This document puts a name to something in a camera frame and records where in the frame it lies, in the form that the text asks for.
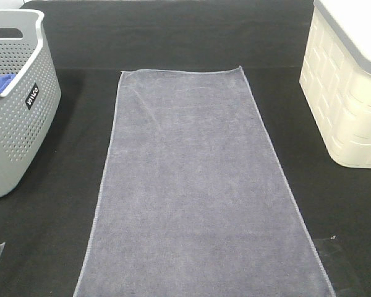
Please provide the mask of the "cream plastic storage basket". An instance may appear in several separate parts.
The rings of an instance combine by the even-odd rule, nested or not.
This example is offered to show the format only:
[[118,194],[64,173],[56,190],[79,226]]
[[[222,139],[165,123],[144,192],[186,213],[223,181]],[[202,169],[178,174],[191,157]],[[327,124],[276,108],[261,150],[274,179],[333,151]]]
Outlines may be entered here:
[[371,1],[315,1],[299,83],[329,156],[371,168]]

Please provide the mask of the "clear tape strip right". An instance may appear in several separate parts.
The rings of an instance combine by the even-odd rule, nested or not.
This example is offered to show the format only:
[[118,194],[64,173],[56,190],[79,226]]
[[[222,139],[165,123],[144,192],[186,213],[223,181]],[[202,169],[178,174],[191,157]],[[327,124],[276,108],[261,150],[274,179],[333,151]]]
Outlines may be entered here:
[[365,296],[354,269],[335,238],[314,239],[313,243],[336,296]]

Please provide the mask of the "grey microfiber towel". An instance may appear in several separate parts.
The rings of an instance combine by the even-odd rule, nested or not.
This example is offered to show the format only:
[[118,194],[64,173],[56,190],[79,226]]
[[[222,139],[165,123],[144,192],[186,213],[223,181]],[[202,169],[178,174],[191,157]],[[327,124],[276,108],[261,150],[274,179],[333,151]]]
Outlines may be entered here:
[[124,71],[75,296],[334,296],[244,71]]

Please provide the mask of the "grey perforated laundry basket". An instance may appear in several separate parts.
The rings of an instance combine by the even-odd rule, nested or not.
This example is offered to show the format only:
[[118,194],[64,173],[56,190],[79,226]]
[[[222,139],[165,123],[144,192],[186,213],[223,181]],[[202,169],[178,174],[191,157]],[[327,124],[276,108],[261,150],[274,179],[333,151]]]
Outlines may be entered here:
[[0,29],[21,33],[0,37],[0,77],[13,75],[0,90],[0,197],[18,185],[30,166],[61,99],[44,16],[33,9],[0,10]]

